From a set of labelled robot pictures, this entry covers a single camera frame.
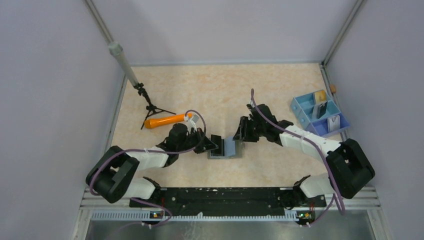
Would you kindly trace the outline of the grey leather card holder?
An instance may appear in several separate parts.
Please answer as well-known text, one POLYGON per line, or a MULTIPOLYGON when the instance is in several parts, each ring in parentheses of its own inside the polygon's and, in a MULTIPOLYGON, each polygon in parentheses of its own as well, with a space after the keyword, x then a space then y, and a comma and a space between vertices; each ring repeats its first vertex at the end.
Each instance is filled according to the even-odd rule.
POLYGON ((212 150, 208 152, 207 158, 210 160, 241 159, 245 143, 239 140, 233 140, 232 136, 222 139, 223 154, 214 154, 212 150))

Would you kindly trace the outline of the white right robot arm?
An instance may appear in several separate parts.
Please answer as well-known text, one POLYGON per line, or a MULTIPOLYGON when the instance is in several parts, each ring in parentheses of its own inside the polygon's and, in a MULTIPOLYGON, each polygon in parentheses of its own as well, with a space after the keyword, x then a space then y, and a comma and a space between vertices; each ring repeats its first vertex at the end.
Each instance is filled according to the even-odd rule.
POLYGON ((241 116, 233 140, 269 142, 293 148, 320 160, 327 173, 305 176, 294 184, 293 200, 307 206, 314 197, 334 194, 352 199, 376 175, 360 144, 351 138, 337 141, 306 131, 288 120, 278 121, 265 104, 248 104, 249 116, 241 116))

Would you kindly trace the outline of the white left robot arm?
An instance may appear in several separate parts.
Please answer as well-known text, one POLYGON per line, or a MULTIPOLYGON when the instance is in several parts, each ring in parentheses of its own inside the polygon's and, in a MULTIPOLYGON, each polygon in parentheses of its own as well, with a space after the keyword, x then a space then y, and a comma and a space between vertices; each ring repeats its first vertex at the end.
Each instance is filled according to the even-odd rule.
POLYGON ((168 136, 159 144, 145 149, 124 150, 111 146, 87 174, 85 183, 94 196, 113 204, 121 198, 141 198, 149 207, 160 202, 159 185, 148 177, 135 179, 137 172, 165 168, 176 162, 181 154, 201 154, 219 148, 217 136, 207 138, 201 128, 188 128, 183 123, 172 126, 168 136))

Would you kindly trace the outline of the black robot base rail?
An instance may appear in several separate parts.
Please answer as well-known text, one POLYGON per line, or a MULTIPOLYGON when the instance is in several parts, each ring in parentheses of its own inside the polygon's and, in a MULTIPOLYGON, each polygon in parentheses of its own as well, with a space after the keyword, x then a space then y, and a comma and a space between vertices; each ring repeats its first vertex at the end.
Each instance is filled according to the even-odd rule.
POLYGON ((168 209, 173 216, 262 217, 282 216, 294 208, 326 207, 323 195, 307 198, 291 187, 168 187, 156 189, 148 203, 168 209))

